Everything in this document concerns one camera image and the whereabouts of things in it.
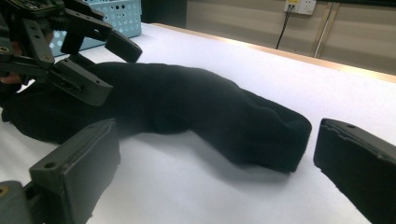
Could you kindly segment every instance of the cable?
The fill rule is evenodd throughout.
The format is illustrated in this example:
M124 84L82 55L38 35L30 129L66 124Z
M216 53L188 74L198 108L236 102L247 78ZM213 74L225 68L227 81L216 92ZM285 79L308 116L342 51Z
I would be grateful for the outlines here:
M277 40L276 49L279 47L280 39L282 39L283 33L285 32L286 24L288 24L289 16L290 16L291 10L293 8L294 8L294 5L289 5L289 7L288 7L288 11L286 12L285 22L283 23L282 33L280 33L280 37Z

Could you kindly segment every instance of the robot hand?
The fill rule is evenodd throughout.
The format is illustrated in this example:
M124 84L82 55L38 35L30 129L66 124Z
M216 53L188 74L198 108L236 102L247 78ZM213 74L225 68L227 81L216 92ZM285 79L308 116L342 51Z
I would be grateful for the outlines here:
M80 0L0 0L0 77L21 75L53 85L88 105L102 105L112 87L89 73L72 58L54 63L45 35L66 31L61 52L78 57L84 37L106 41L106 48L128 63L142 53L133 41L103 21L104 14ZM15 55L11 41L17 41L23 56ZM15 91L7 85L0 91Z

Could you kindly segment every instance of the white table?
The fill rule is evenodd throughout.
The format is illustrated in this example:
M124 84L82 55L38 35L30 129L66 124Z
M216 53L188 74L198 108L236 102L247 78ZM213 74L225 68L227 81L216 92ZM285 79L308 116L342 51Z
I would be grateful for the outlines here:
M313 130L299 168L291 175L235 167L192 132L130 137L120 142L119 170L88 223L368 223L314 165L318 127L323 118L339 119L396 145L395 78L157 25L142 26L143 34L133 38L144 51L139 62L216 72L303 114ZM120 60L103 47L82 53L97 63ZM55 148L0 123L0 181L28 183L28 168Z

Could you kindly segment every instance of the plastic crate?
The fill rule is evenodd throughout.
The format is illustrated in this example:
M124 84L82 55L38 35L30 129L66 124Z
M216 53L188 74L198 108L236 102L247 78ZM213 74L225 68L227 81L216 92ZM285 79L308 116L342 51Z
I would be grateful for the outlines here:
M120 31L127 37L134 37L142 34L140 16L142 7L140 0L86 0L91 8L105 14L104 21L110 23L114 29ZM66 31L54 31L54 37L49 44L53 56L63 55L61 47L66 36ZM80 49L88 49L104 45L105 42L86 37Z

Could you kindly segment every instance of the black fabric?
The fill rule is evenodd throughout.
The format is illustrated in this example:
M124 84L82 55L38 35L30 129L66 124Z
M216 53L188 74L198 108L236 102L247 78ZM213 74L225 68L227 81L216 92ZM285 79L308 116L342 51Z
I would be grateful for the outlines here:
M4 103L3 120L35 139L58 143L108 118L116 119L121 136L192 130L232 162L282 172L295 171L304 154L311 132L306 118L206 70L153 63L87 69L114 86L103 106L34 83Z

